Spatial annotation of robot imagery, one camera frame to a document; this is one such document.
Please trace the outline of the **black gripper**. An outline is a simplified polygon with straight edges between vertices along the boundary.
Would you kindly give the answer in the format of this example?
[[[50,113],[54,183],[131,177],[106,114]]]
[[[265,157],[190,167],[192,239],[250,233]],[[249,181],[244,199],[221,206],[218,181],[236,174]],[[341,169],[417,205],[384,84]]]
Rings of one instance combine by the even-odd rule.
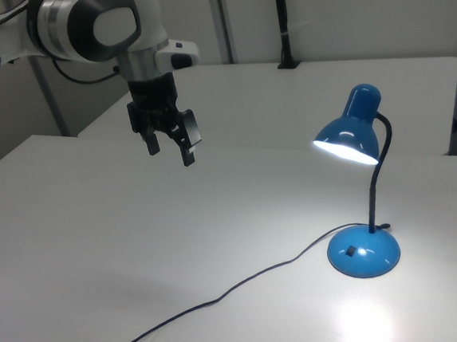
[[[140,133],[149,155],[160,152],[155,132],[162,132],[179,146],[184,166],[192,165],[193,151],[202,137],[193,111],[179,112],[176,108],[178,94],[173,73],[147,81],[129,81],[128,87],[132,97],[128,104],[132,130]]]

